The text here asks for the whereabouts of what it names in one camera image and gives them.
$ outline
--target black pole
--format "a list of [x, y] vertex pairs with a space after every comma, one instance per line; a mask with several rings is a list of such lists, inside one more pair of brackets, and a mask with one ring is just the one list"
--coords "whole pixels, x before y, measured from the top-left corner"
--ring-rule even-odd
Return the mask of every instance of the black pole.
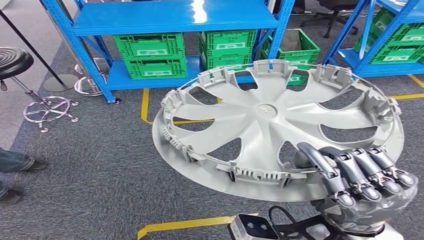
[[22, 33], [16, 28], [16, 26], [9, 20], [9, 18], [3, 13], [0, 9], [1, 17], [6, 21], [7, 24], [14, 30], [14, 32], [22, 39], [22, 41], [28, 46], [29, 49], [37, 56], [37, 58], [42, 62], [42, 64], [47, 68], [47, 70], [53, 75], [53, 77], [61, 84], [65, 85], [64, 82], [59, 78], [59, 76], [53, 71], [53, 69], [47, 64], [46, 61], [41, 57], [37, 50], [31, 45], [31, 43], [22, 35]]

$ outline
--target camera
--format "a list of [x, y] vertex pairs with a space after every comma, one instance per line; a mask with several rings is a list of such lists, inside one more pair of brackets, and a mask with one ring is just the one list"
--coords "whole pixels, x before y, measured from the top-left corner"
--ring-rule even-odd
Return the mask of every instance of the camera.
[[232, 240], [279, 240], [270, 222], [263, 217], [238, 214], [228, 225]]

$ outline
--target wheel cover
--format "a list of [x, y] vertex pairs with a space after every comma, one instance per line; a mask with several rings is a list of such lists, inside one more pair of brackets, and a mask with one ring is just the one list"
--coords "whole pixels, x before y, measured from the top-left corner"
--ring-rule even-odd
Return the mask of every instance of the wheel cover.
[[[232, 70], [240, 66], [200, 73], [162, 100], [152, 128], [156, 148], [175, 170], [201, 185], [227, 194], [278, 202], [310, 201], [327, 195], [315, 168], [293, 168], [280, 162], [280, 148], [286, 141], [293, 146], [307, 142], [317, 149], [379, 146], [396, 161], [404, 144], [396, 101], [354, 76], [350, 69], [312, 66], [304, 70], [309, 77], [302, 91], [286, 89], [287, 79], [297, 67], [285, 60], [250, 64], [246, 71], [257, 89], [247, 91], [239, 88], [236, 71]], [[193, 88], [202, 88], [222, 101], [215, 105], [200, 103], [189, 93]], [[319, 104], [352, 88], [361, 90], [361, 96], [340, 110]], [[174, 117], [214, 122], [205, 130], [189, 131], [176, 126]], [[323, 134], [321, 125], [336, 129], [377, 128], [371, 138], [336, 142]], [[235, 160], [208, 155], [237, 138], [241, 139], [241, 150]]]

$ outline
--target chair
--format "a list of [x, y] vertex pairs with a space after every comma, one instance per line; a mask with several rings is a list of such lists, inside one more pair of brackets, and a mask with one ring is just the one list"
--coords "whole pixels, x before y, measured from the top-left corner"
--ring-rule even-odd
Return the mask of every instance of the chair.
[[[341, 24], [346, 24], [348, 16], [339, 16], [339, 12], [342, 10], [353, 10], [355, 9], [358, 0], [318, 0], [319, 4], [331, 11], [332, 14], [317, 12], [313, 19], [305, 20], [301, 23], [300, 27], [304, 27], [307, 23], [315, 23], [321, 21], [329, 21], [328, 22], [328, 30], [324, 35], [324, 38], [328, 39], [330, 37], [330, 31], [333, 26], [334, 21], [337, 21]], [[356, 26], [353, 27], [353, 35], [358, 34], [358, 28]]]
[[61, 96], [39, 97], [37, 93], [25, 86], [16, 76], [28, 70], [34, 63], [33, 57], [25, 50], [16, 47], [0, 47], [0, 89], [7, 91], [5, 80], [12, 79], [25, 93], [34, 100], [23, 111], [26, 120], [38, 123], [42, 133], [49, 130], [43, 123], [57, 120], [63, 116], [71, 118], [73, 123], [78, 122], [77, 117], [69, 114], [71, 106], [77, 106], [77, 101]]

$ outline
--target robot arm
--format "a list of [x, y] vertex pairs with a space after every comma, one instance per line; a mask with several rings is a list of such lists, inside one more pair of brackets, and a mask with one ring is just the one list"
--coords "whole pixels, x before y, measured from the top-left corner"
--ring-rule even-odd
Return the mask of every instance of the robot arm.
[[341, 232], [375, 236], [417, 194], [417, 177], [396, 168], [378, 147], [317, 150], [306, 142], [297, 147], [320, 171], [328, 191], [312, 204]]

